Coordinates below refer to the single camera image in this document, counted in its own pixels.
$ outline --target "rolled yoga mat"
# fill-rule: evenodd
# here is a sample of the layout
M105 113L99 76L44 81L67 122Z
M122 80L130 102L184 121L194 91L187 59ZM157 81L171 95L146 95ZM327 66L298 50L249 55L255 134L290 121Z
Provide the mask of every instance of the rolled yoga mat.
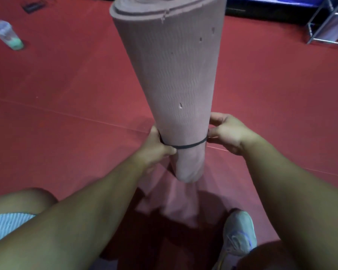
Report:
M115 0L110 14L178 180L203 174L226 0Z

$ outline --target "hand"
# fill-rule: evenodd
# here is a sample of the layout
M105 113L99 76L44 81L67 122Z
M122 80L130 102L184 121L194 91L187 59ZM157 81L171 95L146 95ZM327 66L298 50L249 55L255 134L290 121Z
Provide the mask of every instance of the hand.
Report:
M164 157L176 154L176 149L161 143L159 131L153 126L150 129L148 138L135 154L140 161L145 164L146 168L150 168Z
M236 155L242 155L244 146L258 136L230 114L212 112L209 123L216 127L208 130L208 143L223 145Z

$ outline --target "person's right arm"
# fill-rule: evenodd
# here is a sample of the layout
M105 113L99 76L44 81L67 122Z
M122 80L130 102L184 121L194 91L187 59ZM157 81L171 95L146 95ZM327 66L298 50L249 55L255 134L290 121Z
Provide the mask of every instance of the person's right arm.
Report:
M208 142L242 155L265 212L299 266L338 270L338 189L298 167L228 114L212 113Z

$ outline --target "forearm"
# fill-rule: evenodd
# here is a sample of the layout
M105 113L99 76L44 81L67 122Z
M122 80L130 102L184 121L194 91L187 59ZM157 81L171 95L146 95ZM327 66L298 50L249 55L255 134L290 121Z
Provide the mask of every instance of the forearm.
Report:
M306 269L338 269L338 189L260 137L243 156L270 222L298 262Z
M145 169L131 156L25 223L0 241L0 269L87 269L113 236Z

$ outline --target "person's right hand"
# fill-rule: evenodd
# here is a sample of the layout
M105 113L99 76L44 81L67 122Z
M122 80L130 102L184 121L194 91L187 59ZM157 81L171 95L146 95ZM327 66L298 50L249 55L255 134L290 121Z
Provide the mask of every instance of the person's right hand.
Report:
M208 143L223 145L229 152L242 155L245 145L258 135L230 114L210 114L210 124L216 127L208 130Z

